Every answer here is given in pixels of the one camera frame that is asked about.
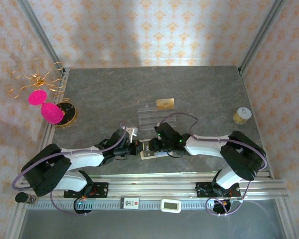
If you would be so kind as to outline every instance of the gold wire decoration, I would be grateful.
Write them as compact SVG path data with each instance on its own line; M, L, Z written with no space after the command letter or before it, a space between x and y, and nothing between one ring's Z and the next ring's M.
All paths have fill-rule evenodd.
M38 64L39 66L42 65L42 59L41 58L35 58L33 60L34 64L36 64L37 61L40 61L40 63ZM47 79L47 76L49 75L49 73L53 70L55 71L60 71L63 69L63 67L59 68L59 69L55 69L55 66L56 64L59 64L61 62L55 62L53 65L52 65L52 68L44 75L44 76L41 76L39 74L39 70L38 70L38 67L36 67L36 72L34 74L30 74L30 76L26 76L24 74L21 73L20 70L16 70L16 71L13 71L11 72L10 76L12 78L14 78L15 80L19 79L20 77L25 77L27 79L30 80L30 85L27 85L27 86L23 86L19 89L19 92L16 96L12 96L12 93L15 92L17 90L17 88L13 88L9 91L8 95L9 97L11 98L18 98L21 94L21 91L25 88L28 88L28 87L41 87L41 86L44 86L44 85L47 85L48 86L48 90L50 91L53 91L55 92L54 94L54 97L57 97L57 98L61 98L62 102L66 102L66 101L69 101L70 99L69 98L65 98L63 96L61 96L62 94L64 94L64 91L61 90L64 86L65 86L65 79L62 79L62 78L58 78L54 81L48 81L46 80Z

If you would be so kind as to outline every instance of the orange floral wallpaper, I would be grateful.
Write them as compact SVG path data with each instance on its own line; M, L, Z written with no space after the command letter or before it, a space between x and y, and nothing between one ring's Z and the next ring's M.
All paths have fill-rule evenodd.
M52 62L17 1L0 0L0 239L15 205L11 182L36 155L43 122L39 108L26 101L31 89L17 99L7 96L12 87L26 83L9 75L16 69L34 73L31 61L38 56L44 59L43 69L49 69Z
M247 92L277 178L299 223L299 0L288 0L247 73Z
M30 0L71 68L237 65L274 0Z

